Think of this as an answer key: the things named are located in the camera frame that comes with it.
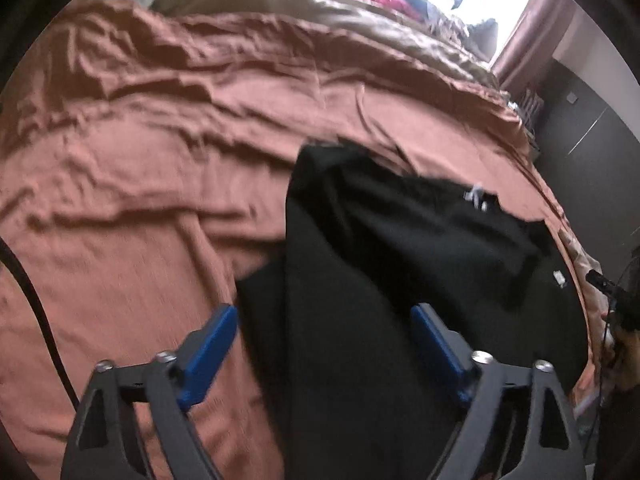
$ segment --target wall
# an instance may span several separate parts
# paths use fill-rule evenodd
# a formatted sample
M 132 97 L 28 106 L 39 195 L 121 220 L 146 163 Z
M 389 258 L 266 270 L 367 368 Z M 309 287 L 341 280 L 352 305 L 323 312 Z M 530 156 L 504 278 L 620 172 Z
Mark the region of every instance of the wall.
M 581 9 L 554 58 L 587 83 L 640 140 L 640 84 L 613 44 Z

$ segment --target pink curtain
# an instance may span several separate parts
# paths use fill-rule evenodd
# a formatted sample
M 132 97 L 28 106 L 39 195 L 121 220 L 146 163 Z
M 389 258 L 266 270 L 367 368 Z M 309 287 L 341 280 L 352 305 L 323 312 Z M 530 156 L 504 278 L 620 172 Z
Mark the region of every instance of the pink curtain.
M 529 0 L 492 67 L 512 99 L 542 81 L 577 8 L 573 0 Z

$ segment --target thin black wire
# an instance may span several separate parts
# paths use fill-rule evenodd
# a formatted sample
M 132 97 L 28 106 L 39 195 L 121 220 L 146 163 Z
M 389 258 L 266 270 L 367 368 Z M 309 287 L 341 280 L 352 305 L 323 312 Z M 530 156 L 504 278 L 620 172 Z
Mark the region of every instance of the thin black wire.
M 631 261 L 626 265 L 625 270 L 622 271 L 618 281 L 616 282 L 616 286 L 620 285 L 620 282 L 625 277 L 626 272 L 631 268 L 637 260 L 640 259 L 640 256 L 634 256 L 631 258 Z M 611 314 L 611 302 L 609 301 L 609 308 L 607 309 L 607 320 L 604 323 L 604 332 L 602 333 L 602 345 L 600 346 L 600 372 L 598 374 L 598 403 L 596 405 L 596 415 L 593 417 L 593 423 L 591 424 L 591 429 L 589 430 L 589 435 L 587 436 L 587 441 L 584 444 L 582 449 L 582 454 L 587 453 L 589 449 L 589 444 L 591 443 L 591 437 L 593 437 L 593 431 L 595 430 L 596 425 L 600 420 L 600 412 L 602 410 L 602 369 L 604 368 L 604 345 L 607 341 L 607 330 L 609 329 L 609 316 Z
M 20 285 L 20 290 L 24 294 L 25 298 L 29 302 L 31 309 L 38 321 L 38 326 L 40 327 L 40 332 L 42 332 L 42 337 L 44 339 L 45 344 L 47 345 L 47 350 L 49 351 L 49 356 L 51 357 L 51 361 L 58 373 L 58 377 L 62 382 L 62 385 L 65 388 L 66 394 L 71 401 L 71 404 L 74 407 L 74 410 L 78 410 L 78 396 L 76 396 L 76 392 L 71 384 L 71 380 L 69 380 L 69 376 L 66 374 L 65 365 L 62 363 L 62 358 L 60 357 L 60 352 L 58 351 L 58 347 L 56 346 L 56 340 L 53 337 L 53 332 L 51 331 L 51 327 L 49 325 L 49 320 L 47 319 L 47 315 L 44 312 L 44 307 L 42 306 L 42 302 L 38 297 L 38 293 L 31 283 L 29 276 L 27 275 L 26 270 L 20 263 L 20 260 L 15 256 L 13 251 L 9 248 L 9 246 L 2 240 L 0 237 L 0 262 L 9 270 L 11 275 L 14 277 L 15 281 Z

